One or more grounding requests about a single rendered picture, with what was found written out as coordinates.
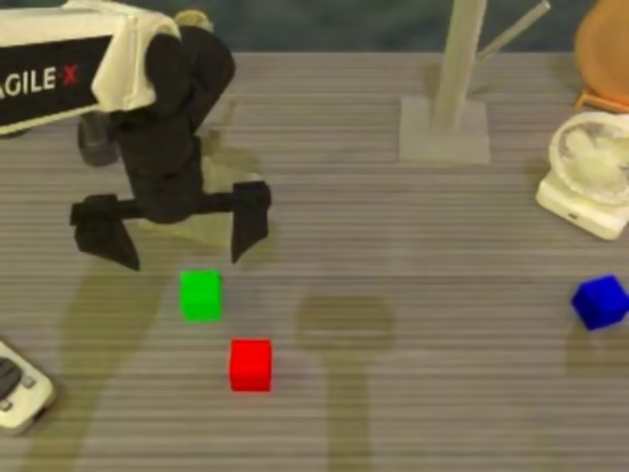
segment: red cube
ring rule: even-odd
[[[270,340],[233,339],[229,356],[232,391],[270,391],[271,363]]]

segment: white round object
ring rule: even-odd
[[[604,205],[629,204],[629,115],[573,116],[552,137],[548,157],[573,192]]]

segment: stand base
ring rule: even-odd
[[[402,162],[466,165],[490,164],[491,150],[486,105],[469,101],[461,124],[454,133],[431,131],[431,100],[421,96],[403,96],[399,158]]]
[[[252,182],[262,178],[250,172],[202,158],[204,190],[208,194],[231,192],[236,182]],[[140,228],[157,231],[168,236],[187,239],[220,250],[229,250],[232,240],[233,213],[197,214],[175,224],[155,224],[140,220]]]
[[[575,108],[581,108],[583,106],[591,106],[598,110],[608,111],[611,113],[629,113],[629,105],[615,101],[611,98],[603,98],[595,91],[588,88],[583,89],[574,104]]]
[[[629,222],[628,206],[604,206],[576,195],[554,172],[540,182],[536,200],[543,208],[607,241],[618,239]]]

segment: cube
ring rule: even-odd
[[[229,356],[232,391],[270,391],[271,364],[270,340],[233,339]]]
[[[188,323],[220,320],[220,282],[218,270],[183,270],[180,273],[180,307]]]
[[[629,310],[629,298],[614,275],[579,285],[572,306],[589,330],[620,323]]]

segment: orange object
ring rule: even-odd
[[[575,106],[629,113],[629,0],[599,0],[577,31],[575,55],[586,86]]]

